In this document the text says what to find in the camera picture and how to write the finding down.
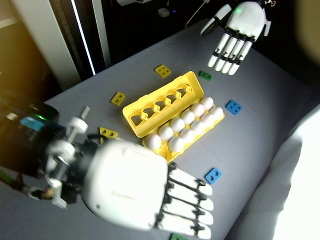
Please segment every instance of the tabletop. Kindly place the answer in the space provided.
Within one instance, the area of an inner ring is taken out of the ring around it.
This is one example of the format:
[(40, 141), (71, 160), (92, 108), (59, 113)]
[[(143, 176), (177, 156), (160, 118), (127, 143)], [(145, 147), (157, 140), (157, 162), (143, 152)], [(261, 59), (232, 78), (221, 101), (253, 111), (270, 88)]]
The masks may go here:
[[(129, 57), (47, 101), (60, 112), (60, 123), (77, 116), (84, 105), (88, 133), (105, 127), (119, 137), (142, 144), (122, 109), (188, 71), (212, 74), (198, 78), (205, 96), (223, 108), (225, 118), (176, 158), (179, 168), (204, 178), (212, 168), (222, 176), (212, 185), (214, 224), (212, 239), (227, 235), (261, 177), (296, 121), (309, 90), (270, 60), (251, 50), (234, 76), (215, 72), (207, 62), (223, 34), (218, 28), (202, 37), (200, 21)], [(154, 69), (164, 64), (172, 73), (162, 79)], [(125, 93), (121, 106), (110, 103), (116, 92)], [(234, 100), (242, 107), (232, 115), (225, 105)], [(29, 184), (39, 181), (27, 178)], [(171, 233), (125, 229), (94, 216), (78, 199), (67, 210), (48, 201), (36, 201), (0, 184), (0, 232), (3, 240), (168, 240)]]

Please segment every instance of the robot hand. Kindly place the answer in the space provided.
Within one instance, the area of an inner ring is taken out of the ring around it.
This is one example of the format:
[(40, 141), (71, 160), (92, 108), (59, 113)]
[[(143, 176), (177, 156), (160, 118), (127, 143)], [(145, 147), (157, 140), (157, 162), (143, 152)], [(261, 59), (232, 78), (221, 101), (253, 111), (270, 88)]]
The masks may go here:
[(218, 46), (214, 50), (208, 67), (215, 65), (216, 71), (234, 75), (240, 63), (245, 59), (253, 42), (264, 30), (263, 35), (269, 34), (271, 21), (266, 18), (265, 6), (275, 4), (271, 0), (244, 1), (233, 10), (229, 4), (224, 5), (201, 30), (201, 35), (210, 34), (219, 22), (232, 10)]
[(210, 239), (212, 188), (137, 144), (109, 140), (95, 154), (81, 196), (100, 218), (147, 231), (152, 227)]

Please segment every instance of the green block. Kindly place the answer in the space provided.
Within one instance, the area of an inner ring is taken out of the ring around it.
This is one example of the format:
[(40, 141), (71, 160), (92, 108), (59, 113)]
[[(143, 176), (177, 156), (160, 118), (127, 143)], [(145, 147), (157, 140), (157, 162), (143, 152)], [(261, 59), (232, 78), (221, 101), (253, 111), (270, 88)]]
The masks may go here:
[(207, 80), (207, 81), (210, 81), (211, 78), (212, 78), (212, 75), (210, 75), (209, 73), (206, 73), (206, 72), (204, 72), (204, 71), (200, 71), (200, 72), (199, 72), (199, 77), (200, 77), (200, 78), (203, 78), (203, 79), (205, 79), (205, 80)]
[(176, 233), (172, 234), (171, 236), (171, 240), (188, 240), (187, 238), (183, 237), (183, 236), (180, 236)]

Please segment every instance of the green led indicator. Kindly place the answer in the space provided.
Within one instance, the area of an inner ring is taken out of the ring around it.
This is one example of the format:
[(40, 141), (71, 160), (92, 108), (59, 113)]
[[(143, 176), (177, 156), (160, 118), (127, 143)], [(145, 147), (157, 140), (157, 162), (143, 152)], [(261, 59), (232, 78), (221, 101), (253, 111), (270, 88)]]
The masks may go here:
[(41, 116), (41, 115), (36, 114), (35, 116), (36, 116), (37, 118), (39, 118), (39, 119), (47, 120), (45, 117), (43, 117), (43, 116)]

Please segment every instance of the white egg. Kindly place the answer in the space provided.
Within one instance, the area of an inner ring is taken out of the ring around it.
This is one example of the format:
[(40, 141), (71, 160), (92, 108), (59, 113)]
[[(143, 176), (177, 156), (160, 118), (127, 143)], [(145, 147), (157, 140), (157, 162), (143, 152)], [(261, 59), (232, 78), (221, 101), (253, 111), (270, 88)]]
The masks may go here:
[(211, 127), (215, 122), (215, 117), (211, 113), (206, 113), (200, 118), (206, 127)]
[(174, 136), (174, 131), (169, 126), (162, 126), (158, 134), (163, 141), (169, 141)]
[(183, 121), (181, 118), (175, 118), (171, 121), (170, 127), (174, 132), (180, 133), (182, 129), (185, 128), (185, 121)]
[(183, 129), (180, 132), (180, 138), (184, 140), (185, 143), (190, 144), (194, 141), (195, 139), (195, 132), (192, 131), (191, 129)]
[(213, 115), (214, 120), (216, 121), (221, 119), (224, 116), (224, 111), (222, 110), (221, 107), (216, 106), (210, 110), (210, 114)]
[(191, 111), (196, 117), (201, 117), (205, 113), (205, 107), (201, 103), (196, 103), (191, 107)]
[(158, 150), (161, 147), (161, 138), (157, 134), (150, 134), (145, 139), (145, 145), (150, 150)]
[(200, 135), (204, 133), (206, 125), (202, 121), (194, 121), (190, 128), (196, 135)]
[(186, 110), (181, 114), (181, 119), (185, 122), (185, 124), (190, 125), (195, 121), (196, 116), (192, 111)]
[(212, 108), (212, 106), (214, 105), (214, 100), (212, 97), (207, 96), (201, 100), (201, 104), (204, 106), (205, 110), (210, 110)]
[(168, 147), (170, 152), (179, 153), (184, 149), (185, 141), (181, 137), (175, 136), (170, 139)]

